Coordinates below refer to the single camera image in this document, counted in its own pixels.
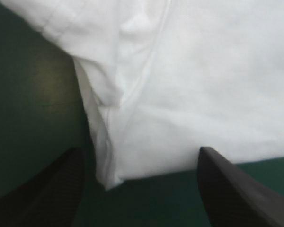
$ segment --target dark green floor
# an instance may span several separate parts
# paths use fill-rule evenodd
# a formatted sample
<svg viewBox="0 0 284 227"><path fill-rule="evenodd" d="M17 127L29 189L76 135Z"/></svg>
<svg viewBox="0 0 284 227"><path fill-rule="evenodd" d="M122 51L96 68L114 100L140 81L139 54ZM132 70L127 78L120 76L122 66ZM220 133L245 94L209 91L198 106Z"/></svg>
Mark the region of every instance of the dark green floor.
<svg viewBox="0 0 284 227"><path fill-rule="evenodd" d="M0 196L73 146L87 171L74 227L210 226L195 171L103 191L71 58L0 6ZM284 195L284 158L242 168Z"/></svg>

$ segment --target white fabric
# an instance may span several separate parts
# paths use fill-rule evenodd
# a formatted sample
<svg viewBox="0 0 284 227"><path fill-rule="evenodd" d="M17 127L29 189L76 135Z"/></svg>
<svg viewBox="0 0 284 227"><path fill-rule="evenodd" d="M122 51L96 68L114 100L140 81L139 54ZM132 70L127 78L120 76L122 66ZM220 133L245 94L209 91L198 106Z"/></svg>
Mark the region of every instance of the white fabric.
<svg viewBox="0 0 284 227"><path fill-rule="evenodd" d="M1 0L75 62L110 189L284 157L284 0Z"/></svg>

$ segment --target seam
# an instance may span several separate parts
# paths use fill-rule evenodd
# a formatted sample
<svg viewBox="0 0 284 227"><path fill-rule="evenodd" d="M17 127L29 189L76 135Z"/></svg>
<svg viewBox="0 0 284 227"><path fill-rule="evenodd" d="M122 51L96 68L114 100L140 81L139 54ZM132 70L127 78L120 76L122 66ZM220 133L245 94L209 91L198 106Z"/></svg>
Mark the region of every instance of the seam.
<svg viewBox="0 0 284 227"><path fill-rule="evenodd" d="M45 28L48 26L48 24L50 23L52 17L54 16L55 12L57 12L58 7L60 5L60 3L62 2L62 0L58 0L56 5L54 6L53 10L51 11L51 13L49 14L49 16L47 17L47 19L45 20L44 24L41 25L41 29L40 32L44 33Z"/></svg>
<svg viewBox="0 0 284 227"><path fill-rule="evenodd" d="M71 18L68 19L68 21L65 23L65 26L63 29L59 30L59 32L57 33L57 35L55 36L55 38L53 38L52 42L54 43L57 43L61 38L62 36L70 29L70 27L73 25L74 21L76 20L76 18L81 14L81 12L83 11L84 9L84 6L86 5L87 3L87 0L83 0L81 2L81 5L79 6L79 9L77 10L77 12L75 12ZM56 8L56 10L51 14L53 17L54 13L57 12L57 9L58 7ZM45 28L47 26L49 26L49 22L50 22L50 19L48 19L48 23L46 24L46 26L44 26L43 30L42 30L42 33L44 33L45 31Z"/></svg>
<svg viewBox="0 0 284 227"><path fill-rule="evenodd" d="M152 60L153 57L154 57L154 53L155 53L154 51L155 51L155 49L156 49L156 46L157 46L157 44L158 44L160 35L161 35L161 33L162 33L162 31L163 31L163 28L164 28L164 25L165 25L165 23L166 23L167 14L168 14L168 12L169 12L171 2L172 2L172 0L167 0L166 6L165 6L165 10L164 10L164 12L163 12L163 17L162 17L162 22L161 22L161 25L160 25L160 29L159 29L159 31L158 31L157 34L156 34L153 48L151 49L151 52L150 52L150 54L149 54L149 58L148 58L149 61L146 62L145 66L148 66L150 60ZM129 101L131 100L130 98L133 97L134 91L135 91L136 88L140 85L142 78L143 78L143 79L146 79L146 77L147 77L147 75L143 75L143 76L139 77L137 83L135 84L135 86L133 87L133 89L131 90L131 92L127 95L127 98L126 98L123 102L121 102L120 108L124 107L125 105L127 105L127 104L129 103ZM140 92L139 97L137 98L137 100L140 99L141 94L142 94L142 90L141 90L141 92ZM112 121L112 114L111 114L111 111L110 111L111 108L112 108L112 107L109 108L109 112L108 112L108 119L110 120L110 121L108 122L109 125L110 125L110 123L111 123L111 121ZM125 127L123 128L123 137L121 138L121 141L120 141L120 143L119 143L121 147L122 147L122 145L124 144L124 140L125 140L124 132L126 131L128 125L129 125L129 122L130 122L130 120L132 119L132 117L133 117L133 115L134 115L134 111L135 111L135 110L136 110L136 108L132 111L131 115L129 116L129 118L128 118L127 122L126 122ZM113 172L115 173L115 170L117 169L116 167L117 167L117 165L118 165L118 164L117 164L117 163L118 163L118 160L117 160L117 158L116 158L116 157L118 157L118 155L113 154L113 156L114 156L114 158L115 158L115 161L114 161L114 166L112 167L112 169L113 169ZM117 177L120 181L124 181L124 179L121 178L120 176L115 176L115 177Z"/></svg>

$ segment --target black object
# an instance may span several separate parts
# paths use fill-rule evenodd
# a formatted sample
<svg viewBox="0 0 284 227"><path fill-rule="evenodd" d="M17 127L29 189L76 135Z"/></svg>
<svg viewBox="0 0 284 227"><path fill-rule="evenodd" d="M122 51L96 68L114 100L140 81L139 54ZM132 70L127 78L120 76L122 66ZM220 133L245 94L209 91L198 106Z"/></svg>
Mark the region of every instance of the black object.
<svg viewBox="0 0 284 227"><path fill-rule="evenodd" d="M284 197L213 148L200 148L197 179L213 227L284 227Z"/></svg>
<svg viewBox="0 0 284 227"><path fill-rule="evenodd" d="M72 148L0 198L0 227L69 227L81 200L83 153Z"/></svg>

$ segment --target stitching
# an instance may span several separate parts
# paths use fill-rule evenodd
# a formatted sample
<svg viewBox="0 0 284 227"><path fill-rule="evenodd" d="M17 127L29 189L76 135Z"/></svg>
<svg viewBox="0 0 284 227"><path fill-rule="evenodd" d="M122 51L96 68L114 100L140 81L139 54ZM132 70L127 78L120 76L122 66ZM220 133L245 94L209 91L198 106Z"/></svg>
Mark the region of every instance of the stitching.
<svg viewBox="0 0 284 227"><path fill-rule="evenodd" d="M44 24L41 26L40 32L44 33L45 28L48 26L48 24L50 23L52 17L54 16L55 12L57 12L58 7L60 5L60 3L62 2L62 0L58 0L55 7L53 8L52 12L49 14L49 16L47 17L47 19L45 20Z"/></svg>
<svg viewBox="0 0 284 227"><path fill-rule="evenodd" d="M72 15L72 17L68 19L68 22L65 23L66 26L58 32L58 34L56 35L56 37L53 38L53 41L52 41L52 42L55 42L55 43L58 42L58 41L61 39L61 37L65 34L65 32L70 29L70 27L73 25L73 23L74 23L74 21L76 20L76 18L77 18L77 17L80 15L80 13L83 11L84 6L86 5L86 3L87 3L87 0L83 0L83 1L81 2L81 5L79 6L78 11L75 12L75 13ZM55 12L57 12L57 9L58 9L58 7L57 7L56 10L51 14L51 15L52 15L51 17L53 17L53 15L54 15Z"/></svg>
<svg viewBox="0 0 284 227"><path fill-rule="evenodd" d="M168 14L169 9L170 9L171 1L172 1L172 0L167 0L166 8L165 8L165 10L164 10L164 12L163 12L162 23L161 23L160 29L159 29L159 31L158 31L156 37L155 37L155 41L154 41L153 48L151 49L151 52L150 52L150 54L149 54L149 58L148 58L148 59L150 59L150 60L153 58L153 56L154 56L154 54L155 54L155 47L156 47L157 44L158 44L158 41L159 41L159 38L160 38L160 34L162 33L163 28L164 28L164 25L165 25L165 23L166 23L167 14ZM146 79L146 76L145 76L145 75L144 75L144 76L141 76L141 77L138 79L136 85L134 86L133 90L131 90L131 92L130 92L130 94L128 95L127 99L125 99L123 102L121 102L120 108L121 108L122 106L124 106L124 105L126 105L126 104L129 103L130 98L133 97L132 94L134 93L134 91L135 91L135 89L138 87L138 85L141 83L142 78L143 78L143 79ZM112 116L111 116L111 114L110 114L110 113L111 113L110 110L111 110L111 107L109 108L109 115L108 115L109 119L111 120L111 119L112 119ZM129 116L129 118L128 118L128 120L127 120L127 123L126 123L126 125L125 125L125 127L124 127L124 129L123 129L123 132L126 131L128 125L129 125L129 121L132 119L132 116L134 115L135 110L136 110L136 108L132 111L131 115ZM122 146L122 145L124 144L124 140L125 140L125 136L123 136L123 138L121 138L120 146ZM113 156L115 156L115 162L114 162L114 166L112 167L112 169L114 170L113 172L115 172L116 166L117 166L117 158L116 158L117 155L113 154ZM117 176L117 178L118 178L120 181L124 181L124 180L123 180L122 178L120 178L119 176Z"/></svg>

